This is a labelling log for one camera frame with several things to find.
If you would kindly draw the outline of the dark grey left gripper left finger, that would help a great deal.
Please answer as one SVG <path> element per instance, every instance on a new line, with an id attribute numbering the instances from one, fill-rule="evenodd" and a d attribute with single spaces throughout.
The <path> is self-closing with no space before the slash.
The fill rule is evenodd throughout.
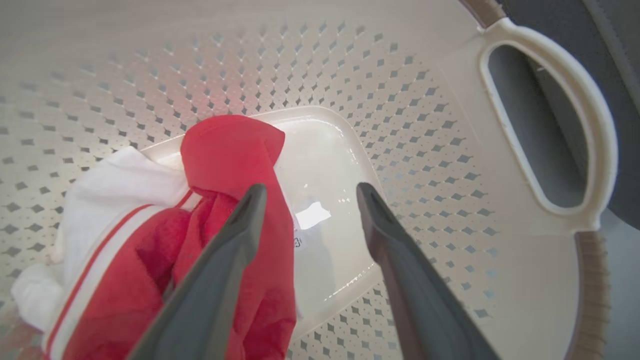
<path id="1" fill-rule="evenodd" d="M 256 257 L 267 189 L 249 187 L 130 352 L 130 360 L 222 360 L 243 272 Z"/>

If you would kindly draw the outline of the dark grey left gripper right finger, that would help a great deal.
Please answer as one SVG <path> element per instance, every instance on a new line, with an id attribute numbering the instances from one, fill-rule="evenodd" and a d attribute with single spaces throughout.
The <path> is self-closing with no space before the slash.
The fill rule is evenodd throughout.
<path id="1" fill-rule="evenodd" d="M 406 360 L 496 360 L 482 331 L 375 187 L 356 187 L 366 246 L 381 267 Z"/>

